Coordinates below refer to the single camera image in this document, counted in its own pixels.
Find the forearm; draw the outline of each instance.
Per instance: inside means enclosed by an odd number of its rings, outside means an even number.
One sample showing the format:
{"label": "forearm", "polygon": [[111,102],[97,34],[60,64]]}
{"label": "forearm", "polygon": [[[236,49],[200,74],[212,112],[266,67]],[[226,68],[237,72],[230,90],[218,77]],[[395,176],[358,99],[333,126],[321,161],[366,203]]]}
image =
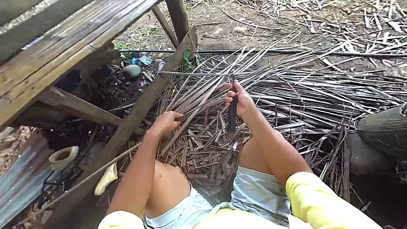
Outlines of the forearm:
{"label": "forearm", "polygon": [[312,172],[298,151],[270,126],[260,111],[255,109],[249,112],[243,120],[250,128],[273,175],[283,186],[296,172]]}
{"label": "forearm", "polygon": [[142,217],[154,179],[155,153],[160,136],[147,131],[126,170],[106,214],[123,210]]}

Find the white shoe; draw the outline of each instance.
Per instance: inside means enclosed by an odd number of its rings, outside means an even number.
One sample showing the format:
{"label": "white shoe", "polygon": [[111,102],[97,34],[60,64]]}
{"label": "white shoe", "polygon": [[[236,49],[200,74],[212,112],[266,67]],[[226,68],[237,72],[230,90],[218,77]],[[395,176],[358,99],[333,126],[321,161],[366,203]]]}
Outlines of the white shoe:
{"label": "white shoe", "polygon": [[117,180],[117,168],[116,168],[116,163],[113,165],[109,166],[105,174],[102,176],[102,178],[99,180],[98,184],[96,185],[95,188],[95,195],[100,196],[105,192],[107,186],[112,182]]}
{"label": "white shoe", "polygon": [[69,162],[73,161],[78,155],[79,146],[71,146],[62,150],[58,150],[49,156],[51,169],[54,171],[63,170]]}

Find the yellow sleeve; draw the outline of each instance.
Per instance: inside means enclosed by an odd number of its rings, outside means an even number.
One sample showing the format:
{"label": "yellow sleeve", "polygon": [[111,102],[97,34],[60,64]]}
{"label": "yellow sleeve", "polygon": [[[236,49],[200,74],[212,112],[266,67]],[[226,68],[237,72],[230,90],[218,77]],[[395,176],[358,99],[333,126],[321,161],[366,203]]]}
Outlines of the yellow sleeve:
{"label": "yellow sleeve", "polygon": [[310,223],[314,229],[381,229],[310,172],[291,175],[286,183],[286,191],[293,215]]}
{"label": "yellow sleeve", "polygon": [[98,229],[144,229],[143,221],[127,211],[114,211],[105,216]]}

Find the light blue shorts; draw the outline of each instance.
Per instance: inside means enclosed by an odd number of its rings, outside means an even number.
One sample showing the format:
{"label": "light blue shorts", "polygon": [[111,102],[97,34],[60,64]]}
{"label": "light blue shorts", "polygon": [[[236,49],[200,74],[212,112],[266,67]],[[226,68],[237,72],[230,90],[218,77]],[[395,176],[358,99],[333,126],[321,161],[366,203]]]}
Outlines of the light blue shorts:
{"label": "light blue shorts", "polygon": [[239,166],[233,189],[231,202],[212,207],[191,187],[189,196],[166,213],[152,219],[143,215],[144,225],[148,229],[192,229],[203,217],[214,215],[222,208],[231,208],[248,211],[288,227],[286,214],[291,214],[290,202],[275,176]]}

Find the white sneaker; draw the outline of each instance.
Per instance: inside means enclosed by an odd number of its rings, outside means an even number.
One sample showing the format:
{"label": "white sneaker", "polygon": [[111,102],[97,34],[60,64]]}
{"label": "white sneaker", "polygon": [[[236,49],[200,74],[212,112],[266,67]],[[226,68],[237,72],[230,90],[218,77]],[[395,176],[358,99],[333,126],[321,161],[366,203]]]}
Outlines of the white sneaker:
{"label": "white sneaker", "polygon": [[116,163],[113,165],[109,166],[105,174],[102,176],[102,178],[99,180],[98,184],[96,185],[95,188],[95,195],[100,196],[105,192],[107,186],[112,182],[117,180],[117,168],[116,168]]}

